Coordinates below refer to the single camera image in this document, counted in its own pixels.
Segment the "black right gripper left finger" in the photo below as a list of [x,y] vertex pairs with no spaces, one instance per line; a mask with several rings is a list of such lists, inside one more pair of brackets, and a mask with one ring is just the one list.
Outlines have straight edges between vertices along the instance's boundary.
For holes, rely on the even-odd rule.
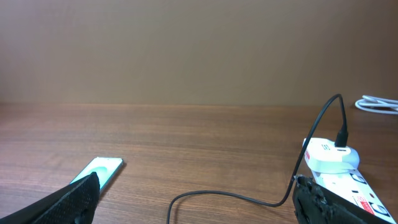
[[1,224],[91,224],[100,199],[96,172],[1,218]]

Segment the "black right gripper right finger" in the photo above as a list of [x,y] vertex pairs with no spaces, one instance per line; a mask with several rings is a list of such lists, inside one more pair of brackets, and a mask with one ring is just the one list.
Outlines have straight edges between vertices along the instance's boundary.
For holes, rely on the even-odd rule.
[[299,224],[388,224],[343,197],[298,175],[292,200]]

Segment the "blue screen smartphone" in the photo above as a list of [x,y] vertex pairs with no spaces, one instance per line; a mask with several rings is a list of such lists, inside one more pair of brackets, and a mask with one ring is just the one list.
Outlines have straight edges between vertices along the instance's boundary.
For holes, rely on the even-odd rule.
[[96,157],[71,181],[71,184],[96,172],[99,179],[99,191],[102,191],[113,180],[122,168],[124,161],[115,157]]

